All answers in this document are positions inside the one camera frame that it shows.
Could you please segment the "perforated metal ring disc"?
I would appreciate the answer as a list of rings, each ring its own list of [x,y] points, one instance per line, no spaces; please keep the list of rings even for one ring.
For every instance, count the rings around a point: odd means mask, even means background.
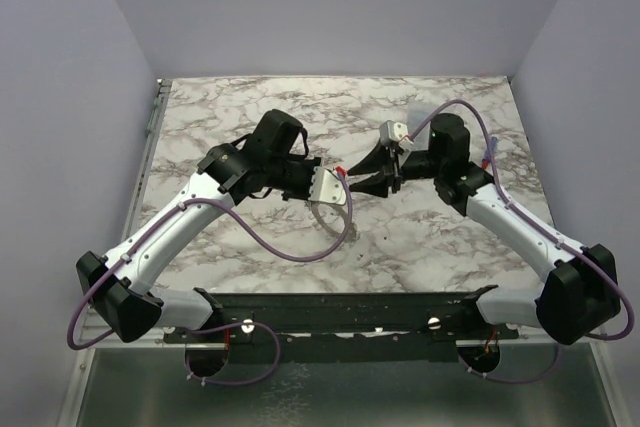
[[[349,229],[351,221],[344,206],[324,203],[312,203],[311,213],[320,228],[331,238],[339,238],[344,229]]]

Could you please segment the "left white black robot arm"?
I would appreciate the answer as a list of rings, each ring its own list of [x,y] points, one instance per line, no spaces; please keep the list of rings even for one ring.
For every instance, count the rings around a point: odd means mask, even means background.
[[[306,200],[321,160],[294,154],[307,131],[289,114],[272,109],[254,131],[212,147],[179,193],[142,228],[99,255],[91,251],[76,263],[83,300],[125,343],[154,327],[186,328],[206,342],[220,332],[214,298],[202,288],[156,289],[169,263],[206,227],[233,215],[243,200],[271,190]]]

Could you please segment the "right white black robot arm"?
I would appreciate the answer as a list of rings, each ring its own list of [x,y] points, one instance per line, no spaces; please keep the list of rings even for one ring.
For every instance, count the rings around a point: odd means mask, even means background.
[[[621,299],[615,259],[603,245],[585,247],[542,223],[498,190],[488,171],[473,163],[470,132],[455,114],[438,114],[428,146],[416,150],[404,124],[388,121],[367,156],[350,168],[351,190],[386,198],[410,180],[430,179],[439,198],[490,230],[514,250],[542,282],[537,289],[485,287],[459,314],[461,330],[481,338],[497,324],[543,329],[571,345],[617,316]]]

